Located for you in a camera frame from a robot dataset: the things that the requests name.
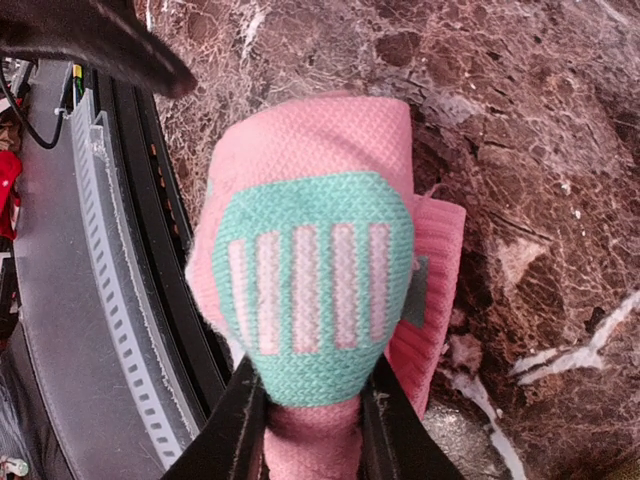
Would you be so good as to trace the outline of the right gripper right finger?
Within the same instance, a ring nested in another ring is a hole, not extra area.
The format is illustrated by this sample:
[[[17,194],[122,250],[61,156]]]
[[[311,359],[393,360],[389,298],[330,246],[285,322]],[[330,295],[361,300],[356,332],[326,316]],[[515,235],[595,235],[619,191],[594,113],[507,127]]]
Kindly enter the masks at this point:
[[[384,356],[367,381],[361,403],[361,479],[463,478],[426,432]]]

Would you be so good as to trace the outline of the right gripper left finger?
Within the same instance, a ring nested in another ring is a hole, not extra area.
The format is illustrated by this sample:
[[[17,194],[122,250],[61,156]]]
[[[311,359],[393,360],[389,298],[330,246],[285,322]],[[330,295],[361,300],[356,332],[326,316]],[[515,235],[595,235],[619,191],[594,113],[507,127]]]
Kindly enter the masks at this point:
[[[263,479],[264,432],[265,391],[244,358],[203,430],[162,479]]]

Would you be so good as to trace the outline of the pink patterned sock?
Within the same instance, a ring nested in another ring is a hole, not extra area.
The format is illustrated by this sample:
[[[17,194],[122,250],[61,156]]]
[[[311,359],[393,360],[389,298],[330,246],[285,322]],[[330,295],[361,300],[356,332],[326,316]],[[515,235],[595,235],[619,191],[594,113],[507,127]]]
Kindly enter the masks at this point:
[[[186,277],[264,385],[271,478],[357,477],[360,395],[381,357],[424,414],[464,221],[414,191],[405,102],[291,100],[223,134]]]

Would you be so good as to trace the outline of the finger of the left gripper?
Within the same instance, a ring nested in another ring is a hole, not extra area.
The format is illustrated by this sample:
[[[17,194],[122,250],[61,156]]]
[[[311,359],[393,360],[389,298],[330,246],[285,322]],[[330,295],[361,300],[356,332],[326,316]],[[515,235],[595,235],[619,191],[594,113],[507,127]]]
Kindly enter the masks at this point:
[[[1,54],[89,65],[168,98],[197,80],[122,1],[3,1]]]

